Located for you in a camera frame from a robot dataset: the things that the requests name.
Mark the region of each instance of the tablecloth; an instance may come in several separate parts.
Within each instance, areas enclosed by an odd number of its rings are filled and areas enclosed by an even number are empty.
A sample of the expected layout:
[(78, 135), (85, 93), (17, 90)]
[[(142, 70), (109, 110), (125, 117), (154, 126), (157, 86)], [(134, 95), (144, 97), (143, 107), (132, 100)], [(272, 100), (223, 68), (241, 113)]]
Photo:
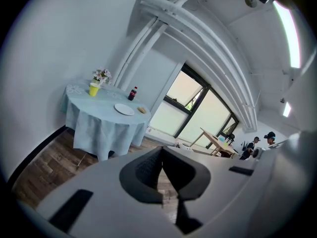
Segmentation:
[[(73, 147), (97, 155), (103, 161), (108, 159), (109, 151), (124, 155), (131, 143), (140, 146), (151, 118), (149, 109), (136, 98), (129, 101), (127, 93), (109, 85), (92, 97), (89, 84), (88, 80), (70, 82), (62, 97), (66, 127), (75, 130)], [(120, 114), (114, 108), (116, 103), (131, 107), (135, 114)], [(137, 107), (144, 107), (147, 113), (141, 113)]]

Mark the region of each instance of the bottle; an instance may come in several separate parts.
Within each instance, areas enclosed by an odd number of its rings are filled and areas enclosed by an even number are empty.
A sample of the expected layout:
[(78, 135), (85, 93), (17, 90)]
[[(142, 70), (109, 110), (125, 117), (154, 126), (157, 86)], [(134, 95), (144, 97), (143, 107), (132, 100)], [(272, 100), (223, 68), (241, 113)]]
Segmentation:
[(130, 95), (129, 95), (129, 97), (128, 97), (128, 99), (129, 99), (130, 101), (133, 101), (135, 95), (137, 94), (137, 90), (136, 90), (136, 89), (138, 89), (138, 88), (135, 86), (134, 89), (131, 90)]

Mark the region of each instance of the cap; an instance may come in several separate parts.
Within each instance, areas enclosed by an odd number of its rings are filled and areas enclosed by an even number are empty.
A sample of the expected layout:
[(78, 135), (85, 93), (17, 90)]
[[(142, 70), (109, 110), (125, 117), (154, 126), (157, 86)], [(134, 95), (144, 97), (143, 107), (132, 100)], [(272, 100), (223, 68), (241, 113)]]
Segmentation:
[(273, 131), (271, 131), (267, 135), (265, 135), (264, 138), (274, 138), (275, 139), (275, 133)]

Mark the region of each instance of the window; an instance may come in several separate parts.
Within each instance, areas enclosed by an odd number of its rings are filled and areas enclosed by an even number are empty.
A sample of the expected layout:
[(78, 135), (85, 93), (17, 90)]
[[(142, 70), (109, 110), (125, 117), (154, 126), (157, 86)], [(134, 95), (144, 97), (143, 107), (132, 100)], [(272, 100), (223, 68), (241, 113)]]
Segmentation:
[[(150, 126), (175, 138), (193, 142), (202, 132), (200, 127), (226, 137), (226, 133), (233, 131), (238, 122), (213, 88), (184, 64), (151, 119)], [(206, 148), (211, 146), (204, 137), (195, 144)]]

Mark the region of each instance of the ceiling light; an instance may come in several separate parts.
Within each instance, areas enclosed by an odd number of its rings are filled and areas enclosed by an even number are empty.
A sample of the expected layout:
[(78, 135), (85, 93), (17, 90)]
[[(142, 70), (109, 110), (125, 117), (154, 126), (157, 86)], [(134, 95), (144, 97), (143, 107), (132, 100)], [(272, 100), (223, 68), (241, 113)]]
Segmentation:
[(291, 66), (293, 68), (300, 68), (300, 54), (299, 54), (299, 43), (296, 33), (295, 24), (291, 15), (291, 12), (281, 6), (277, 1), (273, 2), (285, 29), (289, 54), (291, 59)]
[(283, 115), (285, 117), (288, 117), (290, 112), (291, 112), (291, 106), (288, 104), (288, 102), (286, 102)]

